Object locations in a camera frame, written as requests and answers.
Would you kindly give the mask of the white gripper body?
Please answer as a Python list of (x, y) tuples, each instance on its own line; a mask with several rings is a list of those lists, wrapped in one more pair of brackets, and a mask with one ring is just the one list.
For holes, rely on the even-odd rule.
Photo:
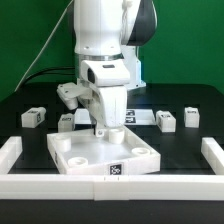
[(125, 122), (127, 89), (130, 74), (122, 59), (112, 61), (83, 60), (78, 86), (85, 91), (79, 102), (98, 123), (105, 127), (120, 127)]

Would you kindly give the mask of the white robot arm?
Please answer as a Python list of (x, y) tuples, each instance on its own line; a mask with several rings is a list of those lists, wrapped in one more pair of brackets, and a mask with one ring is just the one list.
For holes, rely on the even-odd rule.
[(128, 92), (145, 85), (137, 48), (157, 28), (153, 0), (72, 0), (79, 102), (95, 119), (95, 134), (125, 123)]

